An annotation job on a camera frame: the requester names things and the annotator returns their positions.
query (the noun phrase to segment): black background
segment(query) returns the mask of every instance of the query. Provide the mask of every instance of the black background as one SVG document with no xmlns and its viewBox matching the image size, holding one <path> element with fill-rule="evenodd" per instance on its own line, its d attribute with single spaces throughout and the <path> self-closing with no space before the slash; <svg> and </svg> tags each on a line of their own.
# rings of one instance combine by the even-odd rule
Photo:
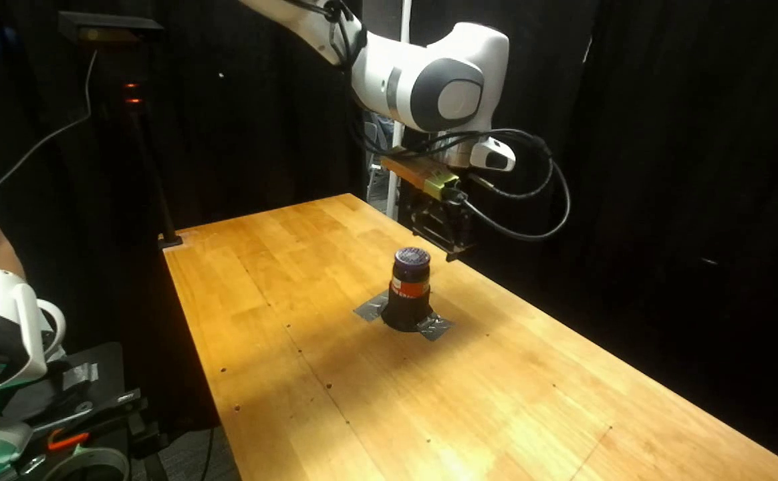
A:
<svg viewBox="0 0 778 481">
<path fill-rule="evenodd" d="M 123 342 L 163 426 L 205 426 L 142 148 L 186 228 L 361 196 L 357 112 L 341 73 L 233 0 L 0 0 L 0 175 L 82 116 L 90 52 L 59 36 L 59 12 L 153 16 L 165 36 L 99 52 L 94 121 L 0 187 L 0 225 L 66 314 L 70 351 Z M 397 5 L 364 14 L 396 36 Z M 412 41 L 461 20 L 510 36 L 493 125 L 546 137 L 575 196 L 556 240 L 477 228 L 464 262 L 778 451 L 778 2 L 427 0 Z M 135 119 L 126 80 L 145 88 Z M 534 165 L 493 179 L 522 187 Z M 526 231 L 559 215 L 481 204 Z"/>
</svg>

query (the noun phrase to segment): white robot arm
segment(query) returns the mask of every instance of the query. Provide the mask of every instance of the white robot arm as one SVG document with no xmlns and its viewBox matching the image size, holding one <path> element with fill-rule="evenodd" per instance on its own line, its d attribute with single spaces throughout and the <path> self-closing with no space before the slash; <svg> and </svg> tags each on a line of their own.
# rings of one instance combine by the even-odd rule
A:
<svg viewBox="0 0 778 481">
<path fill-rule="evenodd" d="M 461 22 L 429 46 L 366 33 L 337 0 L 241 0 L 298 36 L 328 65 L 350 69 L 357 103 L 423 135 L 488 131 L 499 103 L 508 38 Z M 508 144 L 477 137 L 439 156 L 449 168 L 510 171 Z"/>
</svg>

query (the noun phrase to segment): black curtain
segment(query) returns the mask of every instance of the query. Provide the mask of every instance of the black curtain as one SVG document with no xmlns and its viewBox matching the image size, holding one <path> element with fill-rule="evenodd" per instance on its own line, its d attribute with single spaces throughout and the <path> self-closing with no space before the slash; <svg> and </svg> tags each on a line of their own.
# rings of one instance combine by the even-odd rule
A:
<svg viewBox="0 0 778 481">
<path fill-rule="evenodd" d="M 778 451 L 778 2 L 602 0 L 559 314 Z"/>
</svg>

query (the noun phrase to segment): wooden table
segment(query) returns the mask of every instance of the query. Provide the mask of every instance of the wooden table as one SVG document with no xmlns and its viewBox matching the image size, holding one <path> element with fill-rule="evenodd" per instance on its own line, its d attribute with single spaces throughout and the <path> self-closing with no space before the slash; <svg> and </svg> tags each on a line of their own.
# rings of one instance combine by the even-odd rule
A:
<svg viewBox="0 0 778 481">
<path fill-rule="evenodd" d="M 353 196 L 165 252 L 238 471 L 277 478 L 778 478 L 778 457 Z M 356 310 L 433 258 L 436 342 Z"/>
</svg>

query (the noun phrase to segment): wooden tabletop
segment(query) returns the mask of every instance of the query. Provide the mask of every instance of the wooden tabletop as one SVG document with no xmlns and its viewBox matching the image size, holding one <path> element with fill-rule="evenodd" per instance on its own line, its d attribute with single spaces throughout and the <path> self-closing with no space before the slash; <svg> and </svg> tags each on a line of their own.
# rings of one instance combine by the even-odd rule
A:
<svg viewBox="0 0 778 481">
<path fill-rule="evenodd" d="M 182 231 L 165 262 L 238 471 L 277 478 L 778 478 L 778 457 L 353 196 Z M 427 339 L 364 322 L 429 252 Z"/>
</svg>

